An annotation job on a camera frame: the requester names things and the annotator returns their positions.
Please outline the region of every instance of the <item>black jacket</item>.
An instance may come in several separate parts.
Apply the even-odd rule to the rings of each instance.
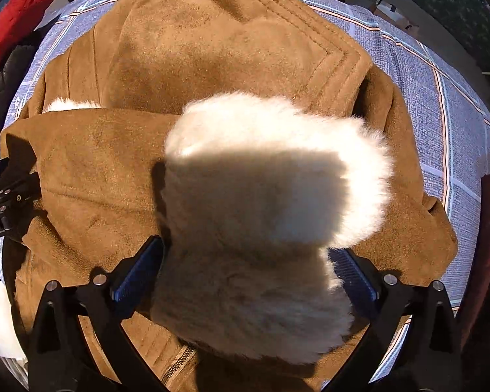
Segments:
[[[29,34],[0,64],[0,133],[14,95],[29,70],[40,43],[56,21],[57,18]]]

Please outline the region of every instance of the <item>blue gripper pad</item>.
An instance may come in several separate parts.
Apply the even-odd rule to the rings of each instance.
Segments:
[[[110,296],[121,319],[131,318],[145,292],[154,284],[163,259],[165,246],[159,236],[150,236],[136,255],[126,258],[113,270]]]
[[[334,262],[337,277],[343,280],[355,312],[369,320],[375,319],[377,293],[350,253],[346,249],[329,249],[329,259]]]

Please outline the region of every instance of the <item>zipper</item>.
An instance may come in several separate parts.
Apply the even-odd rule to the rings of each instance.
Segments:
[[[187,365],[187,363],[194,356],[194,348],[191,348],[188,345],[184,345],[174,361],[169,365],[167,370],[161,379],[163,385],[170,386],[170,383],[176,378],[176,376],[181,372],[181,370]]]

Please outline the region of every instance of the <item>bed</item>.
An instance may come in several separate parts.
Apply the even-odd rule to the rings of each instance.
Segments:
[[[75,0],[61,9],[9,107],[13,123],[47,64],[94,26],[118,0]],[[490,174],[490,113],[460,73],[419,41],[368,10],[336,0],[301,0],[358,41],[401,89],[408,106],[425,191],[444,205],[458,254],[442,280],[454,311],[466,289],[479,230],[481,178]],[[4,281],[1,268],[0,279]],[[408,325],[396,334],[374,378],[390,370]]]

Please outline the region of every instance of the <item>metal screw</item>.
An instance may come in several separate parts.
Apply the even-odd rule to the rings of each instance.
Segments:
[[[441,292],[445,288],[445,285],[441,283],[439,280],[434,280],[432,282],[432,287],[437,290],[438,292]]]
[[[45,287],[49,292],[52,292],[58,287],[58,282],[56,280],[51,280]]]
[[[92,282],[97,286],[101,286],[106,281],[107,281],[107,277],[105,277],[104,274],[98,274],[94,277],[94,279],[92,279]]]
[[[393,274],[386,274],[385,277],[383,277],[383,281],[385,283],[387,283],[388,285],[393,286],[393,285],[397,284],[398,279]]]

